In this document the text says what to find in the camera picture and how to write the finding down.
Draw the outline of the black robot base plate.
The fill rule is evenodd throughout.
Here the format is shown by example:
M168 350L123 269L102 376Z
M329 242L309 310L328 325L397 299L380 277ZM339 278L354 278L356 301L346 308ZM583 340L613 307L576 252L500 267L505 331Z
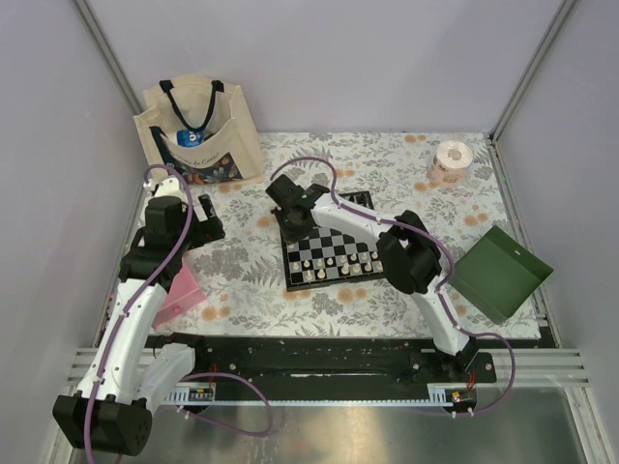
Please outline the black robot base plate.
M210 374L218 401L253 397L233 374L272 402L427 399L430 384L478 387L497 380L490 353L472 347L452 360L428 340L173 333L151 335L146 346L159 352L171 343L194 349L193 371Z

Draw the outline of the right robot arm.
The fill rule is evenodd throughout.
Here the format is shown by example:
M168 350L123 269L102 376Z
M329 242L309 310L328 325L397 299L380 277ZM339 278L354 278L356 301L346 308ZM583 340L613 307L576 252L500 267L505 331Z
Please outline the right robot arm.
M453 305L441 289L446 279L439 250L420 218L410 212L381 217L372 209L357 205L314 184L301 188L280 175L266 188L275 202L273 214L288 242L306 238L318 227L337 230L360 243L375 247L383 266L382 274L399 292L410 295L421 311L440 359L442 375L459 383L475 369L475 342L464 332L453 314Z

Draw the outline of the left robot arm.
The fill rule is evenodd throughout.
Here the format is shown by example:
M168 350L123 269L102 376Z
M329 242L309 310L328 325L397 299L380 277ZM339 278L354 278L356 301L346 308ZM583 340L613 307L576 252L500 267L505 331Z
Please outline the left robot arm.
M156 196L121 260L109 328L75 393L60 395L52 416L76 449L136 456L149 438L153 416L184 377L209 373L208 356L171 343L144 370L139 360L186 251L224 238L211 198L198 198L203 217L174 195Z

